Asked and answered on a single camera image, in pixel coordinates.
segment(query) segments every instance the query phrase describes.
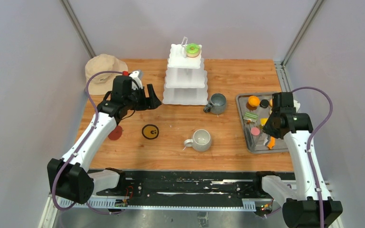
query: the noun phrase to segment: wooden table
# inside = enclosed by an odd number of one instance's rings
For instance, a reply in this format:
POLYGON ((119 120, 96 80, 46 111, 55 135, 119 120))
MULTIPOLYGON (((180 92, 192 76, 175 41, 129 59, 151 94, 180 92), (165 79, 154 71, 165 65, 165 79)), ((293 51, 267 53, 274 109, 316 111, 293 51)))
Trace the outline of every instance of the wooden table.
MULTIPOLYGON (((130 71, 144 72, 143 83, 153 84, 157 97, 163 99, 166 59, 125 59, 130 71)), ((241 93, 280 91, 278 76, 271 60, 205 60, 208 71, 208 94, 222 93, 227 110, 217 115, 204 113, 202 106, 161 105, 155 110, 136 112, 123 120, 122 137, 104 141, 91 168, 138 170, 207 170, 207 171, 293 171, 288 152, 252 154, 247 150, 240 125, 235 97, 241 93), (145 139, 146 124, 159 127, 159 137, 145 139), (184 149, 183 142, 194 131, 211 133, 212 146, 206 152, 184 149)), ((98 104, 103 96, 93 96, 98 104)), ((87 104, 78 137, 88 126, 94 109, 87 104)))

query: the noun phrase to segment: white mug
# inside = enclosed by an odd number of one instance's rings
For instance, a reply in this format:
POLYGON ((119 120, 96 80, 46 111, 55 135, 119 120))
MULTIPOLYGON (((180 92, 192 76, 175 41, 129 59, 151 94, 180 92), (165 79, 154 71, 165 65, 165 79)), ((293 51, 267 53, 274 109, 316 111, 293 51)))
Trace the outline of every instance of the white mug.
POLYGON ((192 147, 196 151, 203 152, 209 149, 212 144, 211 134, 204 129, 194 132, 192 139, 184 141, 184 146, 192 147))

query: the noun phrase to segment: red round coaster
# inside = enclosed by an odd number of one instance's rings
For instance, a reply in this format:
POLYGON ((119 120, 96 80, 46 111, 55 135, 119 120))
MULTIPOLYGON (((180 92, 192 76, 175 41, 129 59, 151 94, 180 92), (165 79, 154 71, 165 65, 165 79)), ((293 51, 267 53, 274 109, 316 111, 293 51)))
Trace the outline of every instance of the red round coaster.
POLYGON ((121 138, 122 135, 122 127, 121 126, 117 126, 109 135, 108 138, 110 140, 117 140, 119 138, 121 138))

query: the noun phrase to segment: gray mug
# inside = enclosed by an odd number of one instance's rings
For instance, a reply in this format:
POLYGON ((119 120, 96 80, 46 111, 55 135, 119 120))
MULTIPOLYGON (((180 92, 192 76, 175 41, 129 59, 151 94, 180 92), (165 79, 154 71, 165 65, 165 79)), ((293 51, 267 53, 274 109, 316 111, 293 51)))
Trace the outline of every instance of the gray mug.
POLYGON ((213 114, 221 114, 226 110, 226 97, 223 94, 213 94, 208 101, 208 104, 203 108, 203 111, 213 114))

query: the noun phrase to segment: white tiered stand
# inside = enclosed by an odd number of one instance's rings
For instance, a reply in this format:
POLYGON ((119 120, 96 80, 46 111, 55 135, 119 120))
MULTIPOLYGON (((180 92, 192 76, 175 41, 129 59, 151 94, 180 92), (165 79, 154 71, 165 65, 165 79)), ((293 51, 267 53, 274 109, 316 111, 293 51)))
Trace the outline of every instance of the white tiered stand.
POLYGON ((171 44, 167 60, 163 104, 206 105, 208 103, 208 78, 201 53, 187 57, 184 45, 171 44))

